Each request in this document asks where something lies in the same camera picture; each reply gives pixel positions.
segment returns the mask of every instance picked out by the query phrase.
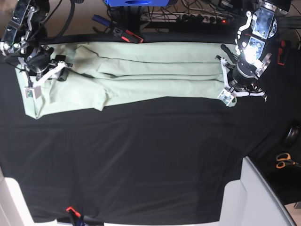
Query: screw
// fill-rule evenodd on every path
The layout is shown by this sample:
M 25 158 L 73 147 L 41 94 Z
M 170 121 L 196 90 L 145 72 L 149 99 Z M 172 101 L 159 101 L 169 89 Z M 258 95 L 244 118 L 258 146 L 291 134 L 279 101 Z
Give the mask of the screw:
M 9 46 L 9 43 L 7 41 L 3 44 L 3 48 L 5 50 L 9 50 L 10 46 Z
M 20 45 L 19 43 L 15 43 L 15 44 L 14 44 L 14 47 L 15 47 L 15 48 L 20 48 L 21 45 Z

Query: power strip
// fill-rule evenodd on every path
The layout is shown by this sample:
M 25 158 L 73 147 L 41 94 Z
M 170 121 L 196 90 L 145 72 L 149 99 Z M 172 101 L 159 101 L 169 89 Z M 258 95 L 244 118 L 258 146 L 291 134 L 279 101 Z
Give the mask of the power strip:
M 154 12 L 151 14 L 144 13 L 141 16 L 141 21 L 145 22 L 179 22 L 179 21 L 189 21 L 190 18 L 192 20 L 199 20 L 202 23 L 207 24 L 228 24 L 231 22 L 231 18 L 227 18 L 225 16 L 215 16 L 212 14 L 188 14 L 188 13 L 173 13 L 173 14 L 165 14 L 160 12 Z

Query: orange scissors handle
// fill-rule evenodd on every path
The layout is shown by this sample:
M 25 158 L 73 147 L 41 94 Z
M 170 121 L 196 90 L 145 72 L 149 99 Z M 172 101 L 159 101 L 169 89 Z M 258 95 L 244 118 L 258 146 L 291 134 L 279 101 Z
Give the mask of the orange scissors handle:
M 290 161 L 291 155 L 289 153 L 282 153 L 276 156 L 276 161 Z
M 291 166 L 291 165 L 295 165 L 295 164 L 296 164 L 296 162 L 294 162 L 294 161 L 280 161 L 276 164 L 276 168 L 282 169 L 285 166 Z

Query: blue object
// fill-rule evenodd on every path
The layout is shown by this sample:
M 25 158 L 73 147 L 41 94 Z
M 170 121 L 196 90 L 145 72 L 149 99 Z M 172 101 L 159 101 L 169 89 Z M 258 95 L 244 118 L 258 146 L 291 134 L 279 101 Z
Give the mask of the blue object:
M 105 2 L 113 7 L 116 6 L 167 6 L 175 4 L 177 0 L 105 0 Z
M 102 16 L 99 16 L 99 15 L 94 15 L 92 17 L 92 20 L 94 20 L 94 21 L 96 21 L 96 22 L 98 22 L 98 23 L 100 23 L 100 24 L 102 24 L 106 27 L 109 27 L 110 24 L 111 24 L 110 20 L 107 20 L 106 18 L 103 18 Z
M 84 221 L 82 221 L 81 219 L 79 219 L 79 220 L 77 221 L 76 226 L 87 226 L 87 225 L 84 223 Z

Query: white panel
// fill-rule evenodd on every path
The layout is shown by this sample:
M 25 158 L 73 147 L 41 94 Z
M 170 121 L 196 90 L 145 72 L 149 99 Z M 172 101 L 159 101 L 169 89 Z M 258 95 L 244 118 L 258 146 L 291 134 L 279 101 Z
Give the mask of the white panel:
M 6 182 L 11 195 L 11 204 L 14 205 L 14 207 L 18 211 L 22 222 L 26 226 L 32 226 L 33 219 L 30 215 L 18 182 L 13 178 L 5 178 L 4 181 Z
M 225 186 L 219 226 L 242 226 L 247 200 L 246 190 L 240 180 Z
M 241 182 L 247 191 L 242 226 L 293 226 L 295 223 L 249 158 L 244 158 Z
M 20 218 L 5 180 L 2 180 L 0 183 L 0 194 L 0 205 L 2 207 L 2 211 L 11 226 L 27 226 Z
M 6 218 L 4 211 L 1 207 L 0 203 L 0 225 L 1 226 L 11 226 L 10 223 L 8 222 L 8 219 Z
M 145 225 L 120 225 L 120 224 L 107 224 L 104 223 L 104 226 L 145 226 Z M 206 224 L 193 224 L 193 225 L 172 225 L 172 226 L 219 226 L 218 222 L 206 223 Z
M 2 173 L 2 170 L 1 170 L 1 167 L 0 167 L 0 183 L 1 181 L 4 179 L 4 176 L 3 176 L 3 173 Z

